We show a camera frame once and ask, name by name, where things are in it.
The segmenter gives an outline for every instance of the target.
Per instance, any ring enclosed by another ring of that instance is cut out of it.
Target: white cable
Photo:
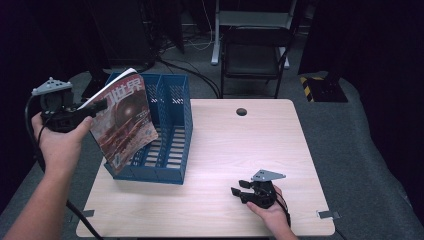
[[[207,43],[190,43],[190,44],[184,44],[184,47],[199,46],[199,45],[205,45],[205,44],[207,44],[209,46],[211,43],[214,43],[214,42],[215,41],[207,42]],[[177,47],[172,46],[172,47],[165,49],[165,51],[170,50],[170,49],[174,49],[174,48],[177,48]]]
[[[203,47],[203,48],[197,48],[196,47],[196,44],[194,44],[192,41],[190,41],[190,40],[188,40],[190,43],[191,43],[191,46],[193,46],[195,49],[197,49],[197,50],[199,50],[199,51],[201,51],[201,50],[205,50],[206,48],[208,48],[209,47],[209,45],[211,45],[211,43],[213,43],[213,40],[212,40],[212,26],[211,26],[211,22],[209,21],[209,17],[208,17],[208,14],[207,14],[207,12],[206,12],[206,7],[205,7],[205,2],[202,0],[202,4],[203,4],[203,11],[205,12],[205,16],[206,16],[206,20],[208,20],[208,24],[209,24],[209,29],[210,29],[210,35],[211,35],[211,39],[210,39],[210,41],[209,41],[209,43],[207,43],[207,45],[206,45],[206,47]]]

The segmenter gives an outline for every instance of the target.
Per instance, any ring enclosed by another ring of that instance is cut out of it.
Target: black chair
[[[236,27],[221,40],[221,98],[226,78],[277,80],[278,98],[284,63],[294,36],[293,29],[275,27]]]

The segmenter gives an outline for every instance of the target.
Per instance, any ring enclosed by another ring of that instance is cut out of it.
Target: wire
[[[168,70],[172,73],[172,74],[175,74],[172,70],[171,70],[171,68],[167,65],[167,64],[164,64],[165,65],[165,67],[166,68],[168,68]]]
[[[84,214],[81,213],[81,211],[75,207],[74,204],[72,204],[69,200],[66,201],[66,206],[71,210],[77,217],[84,223],[84,225],[87,227],[87,229],[93,234],[93,236],[96,239],[103,239],[99,233],[96,232],[96,230],[93,228],[91,223],[87,220],[87,218],[84,216]]]
[[[178,59],[165,59],[162,58],[162,60],[166,60],[166,61],[175,61],[175,62],[183,62],[183,63],[187,63],[188,65],[190,65],[192,68],[194,68],[194,70],[196,70],[197,73],[201,74],[199,69],[197,69],[193,64],[187,62],[187,61],[183,61],[183,60],[178,60]]]
[[[340,237],[342,237],[344,240],[347,240],[347,238],[343,235],[342,232],[340,232],[339,229],[336,228],[336,232],[340,235]]]
[[[220,91],[219,91],[218,86],[216,85],[216,83],[214,83],[211,79],[207,78],[206,76],[204,76],[204,75],[202,75],[202,74],[200,74],[200,73],[194,72],[194,71],[192,71],[192,70],[190,70],[190,69],[183,68],[183,67],[180,67],[180,66],[174,65],[174,64],[172,64],[172,63],[166,62],[166,61],[162,60],[162,59],[161,59],[161,58],[159,58],[159,57],[158,57],[157,61],[158,61],[158,62],[160,62],[160,63],[162,63],[162,64],[164,64],[165,66],[169,66],[169,67],[173,67],[173,68],[176,68],[176,69],[180,69],[180,70],[186,71],[186,72],[188,72],[188,73],[191,73],[191,74],[193,74],[193,75],[195,75],[195,76],[199,77],[200,79],[202,79],[203,81],[205,81],[205,83],[206,83],[207,85],[209,85],[209,87],[210,87],[210,88],[212,89],[212,91],[215,93],[216,98],[219,98],[219,96],[220,96]]]
[[[207,42],[207,43],[191,43],[191,44],[187,44],[187,45],[184,45],[184,47],[189,47],[189,46],[196,46],[196,45],[205,45],[205,44],[208,44],[208,45],[210,45],[211,43],[214,43],[215,41],[212,41],[212,42]],[[163,55],[163,53],[165,53],[166,52],[166,50],[169,50],[169,49],[174,49],[174,48],[177,48],[174,44],[169,44],[169,46],[164,46],[164,47],[162,47],[164,50],[163,50],[163,52],[161,53],[161,55]]]
[[[43,125],[42,129],[40,130],[40,133],[38,134],[38,141],[37,139],[35,139],[34,136],[34,130],[32,128],[31,125],[31,120],[29,117],[29,108],[32,104],[32,101],[34,100],[34,96],[31,95],[31,97],[28,99],[27,104],[25,105],[25,126],[26,126],[26,130],[28,132],[29,138],[31,140],[31,143],[33,144],[33,148],[34,148],[34,152],[35,152],[35,158],[38,162],[38,164],[40,165],[40,168],[43,172],[45,172],[45,162],[44,162],[44,157],[43,157],[43,153],[40,149],[40,138],[41,138],[41,133],[43,132],[46,124]],[[78,218],[84,223],[84,225],[87,227],[87,229],[91,232],[91,234],[93,234],[94,237],[96,237],[96,239],[103,239],[97,232],[96,230],[93,228],[93,226],[90,224],[90,222],[87,220],[87,218],[81,213],[81,211],[78,210],[78,208],[76,208],[71,201],[69,201],[69,199],[66,201],[66,206],[75,214],[78,216]]]
[[[275,191],[275,193],[277,193],[281,197],[281,199],[283,200],[284,205],[278,200],[278,197],[274,197],[272,194],[270,194],[265,189],[260,188],[260,187],[257,187],[257,186],[253,186],[252,189],[255,190],[255,191],[256,190],[259,190],[259,191],[265,193],[267,196],[270,196],[274,201],[276,201],[278,203],[278,205],[280,205],[280,207],[283,209],[283,212],[286,215],[287,224],[289,225],[289,227],[291,227],[291,219],[290,219],[289,208],[287,206],[286,201],[284,200],[283,196],[280,193],[278,193],[277,191]]]
[[[211,45],[211,43],[213,42],[213,36],[212,36],[212,25],[211,25],[211,22],[209,21],[209,17],[208,17],[208,13],[206,12],[206,7],[205,7],[205,2],[202,0],[202,4],[203,4],[203,11],[205,12],[205,16],[206,16],[206,20],[208,21],[208,24],[209,24],[209,29],[210,29],[210,41],[209,41],[209,43],[207,43],[207,45],[206,45],[206,47],[203,47],[203,48],[197,48],[194,44],[193,44],[193,42],[191,42],[190,40],[188,40],[191,44],[192,44],[192,46],[195,48],[195,49],[197,49],[197,50],[205,50],[206,48],[208,48],[210,45]]]

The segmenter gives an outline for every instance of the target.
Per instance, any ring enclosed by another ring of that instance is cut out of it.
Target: blue file organizer
[[[113,73],[109,80],[117,77]],[[141,148],[114,179],[183,184],[193,120],[186,75],[140,74],[144,78],[153,124],[159,138]]]

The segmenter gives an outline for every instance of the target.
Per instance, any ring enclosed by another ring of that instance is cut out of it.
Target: black cable
[[[44,162],[44,157],[43,157],[43,153],[41,152],[40,149],[40,138],[41,138],[41,133],[45,128],[45,124],[43,126],[43,128],[40,130],[40,133],[38,134],[38,141],[37,139],[35,139],[34,136],[34,129],[32,128],[32,124],[31,124],[31,119],[29,117],[29,108],[31,106],[32,101],[34,100],[34,96],[31,95],[31,97],[28,99],[27,104],[25,106],[25,126],[26,126],[26,130],[28,132],[29,138],[31,140],[31,143],[33,144],[34,147],[34,152],[35,152],[35,158],[38,162],[38,164],[40,165],[40,168],[43,172],[45,172],[45,162]],[[103,239],[97,232],[96,230],[93,228],[93,226],[90,224],[90,222],[87,220],[87,218],[81,213],[81,211],[79,211],[78,208],[76,208],[70,201],[69,199],[66,200],[66,206],[69,208],[69,210],[71,210],[75,215],[78,216],[78,218],[84,223],[84,225],[87,227],[87,229],[91,232],[91,234],[93,234],[93,236],[96,239]]]
[[[216,98],[219,98],[219,96],[220,96],[220,91],[219,91],[218,86],[216,85],[216,83],[214,83],[211,79],[207,78],[206,76],[204,76],[204,75],[202,75],[202,74],[200,74],[200,73],[194,72],[194,71],[192,71],[192,70],[190,70],[190,69],[183,68],[183,67],[180,67],[180,66],[174,65],[174,64],[172,64],[172,63],[166,62],[166,61],[162,60],[162,59],[161,59],[161,58],[159,58],[159,57],[157,58],[157,61],[158,61],[158,62],[160,62],[160,63],[162,63],[162,64],[164,64],[164,65],[166,65],[166,66],[173,67],[173,68],[176,68],[176,69],[180,69],[180,70],[186,71],[186,72],[188,72],[188,73],[191,73],[191,74],[193,74],[193,75],[195,75],[195,76],[199,77],[199,78],[200,78],[200,79],[202,79],[202,80],[203,80],[203,81],[204,81],[207,85],[209,85],[209,87],[210,87],[210,88],[212,89],[212,91],[214,92],[214,94],[215,94]]]
[[[183,42],[189,42],[191,46],[194,45],[193,41],[197,41],[200,39],[205,39],[203,35],[201,35],[200,33],[194,33],[191,36],[184,36],[182,38]],[[159,55],[163,55],[168,49],[176,47],[174,43],[168,41],[168,38],[163,37],[162,41],[164,43],[162,43],[162,45],[160,46],[160,49],[162,50],[158,51]]]
[[[66,201],[66,206],[71,210],[77,217],[84,223],[84,225],[87,227],[87,229],[91,232],[91,234],[94,235],[96,239],[103,239],[97,231],[93,228],[91,223],[87,220],[87,218],[81,213],[81,211],[75,207],[69,199]]]
[[[274,198],[274,196],[272,194],[270,194],[268,191],[266,191],[265,189],[257,187],[257,186],[252,186],[252,189],[255,190],[255,191],[259,190],[259,191],[265,193],[267,196],[270,196],[274,201],[276,201],[278,203],[278,205],[280,205],[280,207],[283,209],[283,212],[286,215],[287,224],[289,225],[289,227],[291,227],[291,218],[290,218],[290,213],[289,213],[289,207],[287,206],[286,200],[284,200],[283,196],[280,193],[275,191],[275,193],[278,194],[281,197],[281,199],[283,200],[284,205],[278,200],[278,197]]]
[[[187,62],[187,61],[183,61],[183,60],[178,60],[178,59],[164,59],[162,58],[162,60],[166,60],[166,61],[176,61],[176,62],[183,62],[183,63],[187,63],[188,65],[190,65],[192,68],[194,68],[194,70],[196,70],[197,73],[201,74],[199,69],[197,69],[193,64]]]
[[[347,238],[343,235],[342,232],[340,232],[339,229],[336,228],[336,232],[340,235],[340,237],[342,237],[344,240],[347,240]]]
[[[171,68],[169,68],[169,66],[168,66],[168,65],[166,65],[166,64],[165,64],[165,67],[166,67],[166,68],[168,68],[168,70],[169,70],[172,74],[174,74],[174,72],[171,70]]]

